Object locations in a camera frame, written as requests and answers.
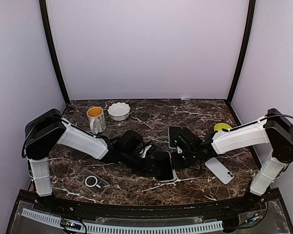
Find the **light blue phone case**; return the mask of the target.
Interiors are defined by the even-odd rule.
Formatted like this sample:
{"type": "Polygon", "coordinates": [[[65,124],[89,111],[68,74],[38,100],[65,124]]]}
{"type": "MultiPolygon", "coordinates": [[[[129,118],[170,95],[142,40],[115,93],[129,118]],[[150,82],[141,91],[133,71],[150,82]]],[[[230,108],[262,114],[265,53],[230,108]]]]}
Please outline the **light blue phone case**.
{"type": "Polygon", "coordinates": [[[177,149],[175,144],[175,139],[178,137],[179,133],[182,131],[181,126],[169,126],[168,128],[168,147],[172,150],[177,149]]]}

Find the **transparent clear phone case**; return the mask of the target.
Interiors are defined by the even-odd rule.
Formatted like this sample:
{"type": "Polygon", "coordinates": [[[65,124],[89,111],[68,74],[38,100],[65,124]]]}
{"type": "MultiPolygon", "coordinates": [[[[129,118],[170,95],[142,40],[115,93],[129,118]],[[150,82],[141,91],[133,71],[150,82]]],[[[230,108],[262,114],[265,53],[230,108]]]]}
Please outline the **transparent clear phone case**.
{"type": "Polygon", "coordinates": [[[75,177],[83,189],[99,194],[110,188],[110,184],[88,169],[82,169],[75,177]]]}

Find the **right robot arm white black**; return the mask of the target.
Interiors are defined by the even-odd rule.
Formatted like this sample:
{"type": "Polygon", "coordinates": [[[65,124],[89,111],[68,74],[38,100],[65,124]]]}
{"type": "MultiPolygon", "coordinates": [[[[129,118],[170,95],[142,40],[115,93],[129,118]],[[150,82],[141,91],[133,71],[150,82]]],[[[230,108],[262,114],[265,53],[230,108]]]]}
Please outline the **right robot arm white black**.
{"type": "Polygon", "coordinates": [[[270,155],[250,182],[248,194],[239,202],[239,207],[249,212],[258,204],[258,196],[262,196],[293,162],[291,120],[293,116],[272,108],[257,120],[231,129],[214,131],[204,138],[199,138],[190,129],[183,128],[173,137],[177,151],[171,156],[172,165],[174,169],[185,169],[204,163],[223,184],[228,184],[234,175],[217,156],[256,145],[270,145],[270,155]]]}

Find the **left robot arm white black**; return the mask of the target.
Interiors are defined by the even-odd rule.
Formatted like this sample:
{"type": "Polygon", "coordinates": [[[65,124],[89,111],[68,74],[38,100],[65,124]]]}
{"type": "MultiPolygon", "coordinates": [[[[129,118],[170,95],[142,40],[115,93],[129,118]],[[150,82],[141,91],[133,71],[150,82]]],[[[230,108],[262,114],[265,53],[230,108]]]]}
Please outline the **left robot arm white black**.
{"type": "Polygon", "coordinates": [[[94,135],[61,117],[59,110],[51,109],[25,127],[22,158],[28,160],[31,176],[40,198],[40,205],[49,213],[59,209],[59,201],[52,196],[48,157],[56,145],[64,145],[85,153],[104,163],[121,162],[140,176],[161,174],[153,158],[142,157],[150,143],[145,143],[136,131],[108,138],[94,135]]]}

